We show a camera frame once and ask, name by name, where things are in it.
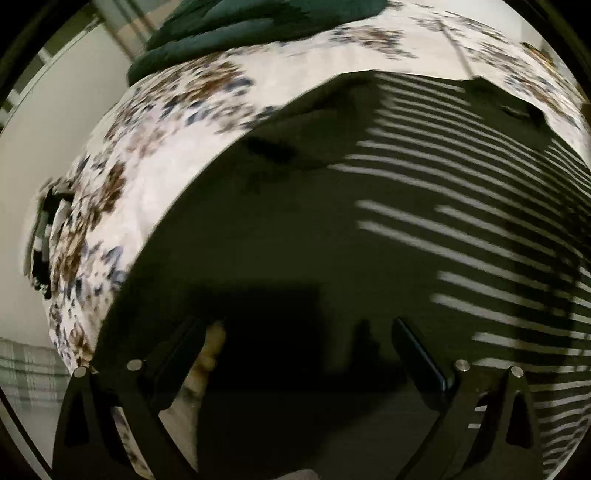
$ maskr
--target striped fabric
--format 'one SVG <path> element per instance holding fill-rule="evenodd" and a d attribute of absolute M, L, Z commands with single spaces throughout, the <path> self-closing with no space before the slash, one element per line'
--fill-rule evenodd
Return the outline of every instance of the striped fabric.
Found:
<path fill-rule="evenodd" d="M 376 78 L 374 125 L 332 165 L 376 181 L 374 197 L 352 206 L 357 227 L 436 265 L 437 320 L 461 332 L 434 328 L 457 358 L 526 372 L 549 475 L 591 419 L 589 170 L 555 135 L 538 148 L 534 126 L 523 140 L 497 128 L 466 94 L 470 82 Z"/>
<path fill-rule="evenodd" d="M 17 412 L 61 404 L 69 379 L 54 349 L 0 339 L 0 387 Z"/>

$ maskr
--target silver pin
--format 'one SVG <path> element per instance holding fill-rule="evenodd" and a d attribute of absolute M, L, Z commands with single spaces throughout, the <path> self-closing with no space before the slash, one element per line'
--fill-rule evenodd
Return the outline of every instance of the silver pin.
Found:
<path fill-rule="evenodd" d="M 137 372 L 142 369 L 143 365 L 144 363 L 140 359 L 135 358 L 127 362 L 127 370 L 130 372 Z"/>
<path fill-rule="evenodd" d="M 456 369 L 460 372 L 467 372 L 470 370 L 470 363 L 466 360 L 456 360 Z"/>
<path fill-rule="evenodd" d="M 523 377 L 523 370 L 521 369 L 521 367 L 518 367 L 517 365 L 511 367 L 511 373 L 515 375 L 517 378 Z"/>
<path fill-rule="evenodd" d="M 74 370 L 74 376 L 76 378 L 82 378 L 86 375 L 86 367 L 78 367 Z"/>

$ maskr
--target green blanket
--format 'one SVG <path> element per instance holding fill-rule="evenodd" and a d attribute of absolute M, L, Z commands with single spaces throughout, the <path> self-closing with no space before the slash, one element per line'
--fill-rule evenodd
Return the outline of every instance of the green blanket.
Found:
<path fill-rule="evenodd" d="M 229 48 L 315 35 L 380 13 L 387 0 L 184 0 L 129 68 L 133 85 L 173 65 Z"/>

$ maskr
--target plaid curtain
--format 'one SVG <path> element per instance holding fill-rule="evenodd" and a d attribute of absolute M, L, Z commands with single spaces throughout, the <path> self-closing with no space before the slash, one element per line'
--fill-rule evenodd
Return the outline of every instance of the plaid curtain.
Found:
<path fill-rule="evenodd" d="M 59 406 L 69 380 L 55 349 L 0 339 L 0 387 L 17 412 Z"/>

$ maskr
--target floral bedsheet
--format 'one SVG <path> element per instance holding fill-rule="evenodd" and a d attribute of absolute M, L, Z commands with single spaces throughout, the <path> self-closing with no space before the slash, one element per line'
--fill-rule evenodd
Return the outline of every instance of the floral bedsheet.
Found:
<path fill-rule="evenodd" d="M 574 148 L 582 145 L 581 99 L 573 86 L 500 33 L 412 2 L 390 0 L 380 15 L 305 40 L 235 48 L 146 77 L 103 117 L 67 173 L 75 196 L 50 259 L 46 310 L 51 340 L 70 372 L 92 358 L 137 255 L 190 182 L 302 93 L 336 75 L 373 69 L 450 79 L 468 79 L 473 69 L 542 104 L 557 132 Z M 215 349 L 219 337 L 213 338 Z M 193 395 L 181 392 L 168 413 L 185 418 L 188 404 L 198 408 L 205 383 L 199 375 L 188 378 Z M 116 412 L 115 419 L 135 470 L 150 478 L 124 417 Z M 194 439 L 194 423 L 176 422 L 189 433 L 172 432 L 173 424 L 167 427 L 179 446 Z M 181 450 L 194 456 L 186 445 Z"/>

